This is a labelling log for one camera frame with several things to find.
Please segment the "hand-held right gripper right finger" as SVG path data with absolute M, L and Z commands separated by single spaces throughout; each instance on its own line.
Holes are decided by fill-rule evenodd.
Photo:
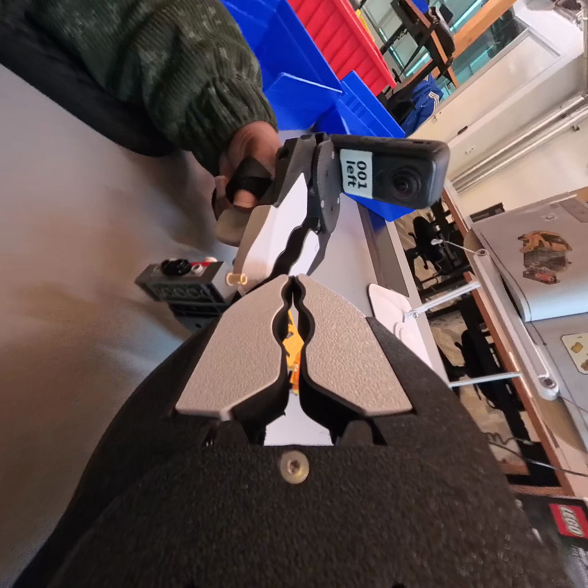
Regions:
M 314 389 L 367 417 L 413 406 L 366 315 L 340 294 L 300 274 L 293 303 L 303 339 L 302 372 Z

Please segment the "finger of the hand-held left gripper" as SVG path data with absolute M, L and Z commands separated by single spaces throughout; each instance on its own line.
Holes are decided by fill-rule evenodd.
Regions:
M 312 275 L 323 262 L 329 235 L 314 230 L 293 231 L 293 276 Z
M 233 264 L 239 289 L 252 289 L 270 276 L 290 235 L 302 226 L 306 216 L 307 185 L 303 174 L 280 203 L 253 209 Z

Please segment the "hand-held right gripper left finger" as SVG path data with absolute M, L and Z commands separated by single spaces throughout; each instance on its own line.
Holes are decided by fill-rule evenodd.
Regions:
M 276 277 L 222 315 L 176 402 L 178 413 L 230 420 L 239 405 L 277 383 L 285 357 L 274 324 L 288 315 L 290 280 Z

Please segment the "yellow lego panel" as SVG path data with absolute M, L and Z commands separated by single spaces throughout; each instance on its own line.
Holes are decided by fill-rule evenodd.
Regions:
M 304 342 L 296 327 L 292 312 L 288 312 L 288 332 L 283 339 L 283 348 L 286 356 L 289 388 L 291 393 L 299 394 L 300 358 Z

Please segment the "yellow lego car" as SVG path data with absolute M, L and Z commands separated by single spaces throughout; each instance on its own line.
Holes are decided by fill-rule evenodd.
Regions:
M 226 262 L 214 257 L 166 259 L 147 266 L 135 279 L 139 288 L 167 305 L 192 333 L 219 319 L 240 298 L 238 290 L 247 282 L 244 273 L 234 273 Z

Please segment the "person's left forearm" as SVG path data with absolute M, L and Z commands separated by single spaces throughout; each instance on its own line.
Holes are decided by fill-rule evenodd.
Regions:
M 275 173 L 280 147 L 259 61 L 222 1 L 33 1 L 36 23 L 114 99 L 142 107 L 212 175 L 249 155 Z

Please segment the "lego instruction booklet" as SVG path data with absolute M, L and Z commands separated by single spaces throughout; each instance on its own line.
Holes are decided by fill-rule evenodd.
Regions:
M 543 419 L 587 452 L 587 189 L 475 222 L 472 266 Z

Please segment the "person's left hand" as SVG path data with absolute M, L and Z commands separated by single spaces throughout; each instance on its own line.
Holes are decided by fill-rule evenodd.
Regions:
M 259 199 L 252 192 L 243 189 L 237 191 L 230 202 L 226 198 L 226 185 L 246 158 L 256 159 L 274 179 L 276 154 L 281 145 L 277 131 L 269 123 L 262 121 L 250 123 L 234 135 L 219 158 L 219 175 L 215 177 L 216 199 L 213 210 L 217 219 L 222 212 L 232 207 L 250 210 L 258 204 Z

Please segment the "blue plastic bin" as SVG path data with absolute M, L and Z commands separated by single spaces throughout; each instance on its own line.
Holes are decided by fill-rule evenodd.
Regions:
M 363 80 L 354 71 L 341 80 L 342 95 L 320 115 L 313 125 L 315 132 L 328 135 L 358 135 L 380 138 L 402 139 L 405 132 L 388 113 L 379 99 L 371 92 Z M 365 194 L 357 194 L 356 184 L 348 183 L 347 172 L 358 172 L 356 164 L 339 165 L 342 175 L 343 193 L 371 210 L 386 222 L 393 222 L 414 211 L 407 206 L 378 201 Z
M 339 80 L 288 1 L 223 1 L 259 61 L 278 129 L 311 128 L 338 101 Z

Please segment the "red plastic bin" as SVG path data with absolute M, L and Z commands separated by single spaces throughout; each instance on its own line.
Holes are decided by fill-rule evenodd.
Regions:
M 354 71 L 374 95 L 395 88 L 390 68 L 349 1 L 289 4 L 340 81 Z

